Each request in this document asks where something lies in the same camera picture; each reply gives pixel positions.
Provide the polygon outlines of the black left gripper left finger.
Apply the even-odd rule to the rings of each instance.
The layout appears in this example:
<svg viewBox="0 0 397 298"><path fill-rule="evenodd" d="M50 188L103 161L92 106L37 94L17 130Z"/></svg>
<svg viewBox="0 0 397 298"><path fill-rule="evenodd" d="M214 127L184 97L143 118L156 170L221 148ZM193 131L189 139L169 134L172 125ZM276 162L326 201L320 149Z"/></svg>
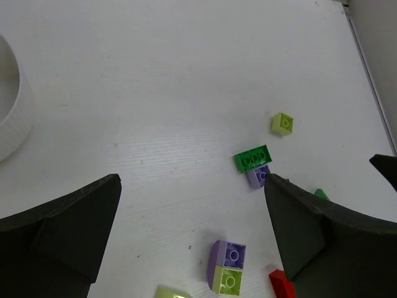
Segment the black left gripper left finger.
<svg viewBox="0 0 397 298"><path fill-rule="evenodd" d="M118 174L1 219L1 297L87 297L121 196Z"/></svg>

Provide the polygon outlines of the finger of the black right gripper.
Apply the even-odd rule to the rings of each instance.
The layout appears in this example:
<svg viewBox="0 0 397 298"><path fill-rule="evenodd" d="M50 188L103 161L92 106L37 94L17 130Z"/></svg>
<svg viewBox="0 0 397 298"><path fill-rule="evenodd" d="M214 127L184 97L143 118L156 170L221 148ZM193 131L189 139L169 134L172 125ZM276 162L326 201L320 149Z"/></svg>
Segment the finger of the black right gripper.
<svg viewBox="0 0 397 298"><path fill-rule="evenodd" d="M369 162L397 191L397 157L376 154L369 159Z"/></svg>

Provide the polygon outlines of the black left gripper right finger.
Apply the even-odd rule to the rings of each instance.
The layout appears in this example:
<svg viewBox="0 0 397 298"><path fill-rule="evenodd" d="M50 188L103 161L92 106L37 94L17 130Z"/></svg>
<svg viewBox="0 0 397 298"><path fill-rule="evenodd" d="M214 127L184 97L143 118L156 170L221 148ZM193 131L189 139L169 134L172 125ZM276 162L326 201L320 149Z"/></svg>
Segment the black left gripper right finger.
<svg viewBox="0 0 397 298"><path fill-rule="evenodd" d="M277 174L264 186L297 297L396 297L396 223L327 201Z"/></svg>

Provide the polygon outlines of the purple and lime lego stack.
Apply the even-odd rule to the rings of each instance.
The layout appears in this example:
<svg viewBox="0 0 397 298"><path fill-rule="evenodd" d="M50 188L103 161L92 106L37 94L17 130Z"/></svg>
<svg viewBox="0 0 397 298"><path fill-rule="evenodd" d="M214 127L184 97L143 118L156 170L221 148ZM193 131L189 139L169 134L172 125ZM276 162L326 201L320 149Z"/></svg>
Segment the purple and lime lego stack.
<svg viewBox="0 0 397 298"><path fill-rule="evenodd" d="M220 296L241 295L246 245L217 240L207 266L209 288Z"/></svg>

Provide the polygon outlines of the lime green small lego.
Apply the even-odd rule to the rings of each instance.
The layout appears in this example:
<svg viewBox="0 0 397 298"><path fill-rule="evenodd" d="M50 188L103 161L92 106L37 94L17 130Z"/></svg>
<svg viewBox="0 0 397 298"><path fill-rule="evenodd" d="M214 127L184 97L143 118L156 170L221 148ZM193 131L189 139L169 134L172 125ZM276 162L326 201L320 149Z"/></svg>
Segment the lime green small lego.
<svg viewBox="0 0 397 298"><path fill-rule="evenodd" d="M293 132L293 117L279 112L272 117L271 129L273 133L281 136L287 136Z"/></svg>

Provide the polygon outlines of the pale lime lego brick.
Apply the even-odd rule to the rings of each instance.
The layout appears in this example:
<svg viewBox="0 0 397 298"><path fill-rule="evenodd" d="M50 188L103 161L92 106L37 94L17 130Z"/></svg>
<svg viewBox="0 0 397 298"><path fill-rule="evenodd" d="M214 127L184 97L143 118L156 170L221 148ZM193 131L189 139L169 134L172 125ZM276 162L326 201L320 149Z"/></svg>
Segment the pale lime lego brick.
<svg viewBox="0 0 397 298"><path fill-rule="evenodd" d="M159 285L155 292L154 298L192 298L192 296L184 291Z"/></svg>

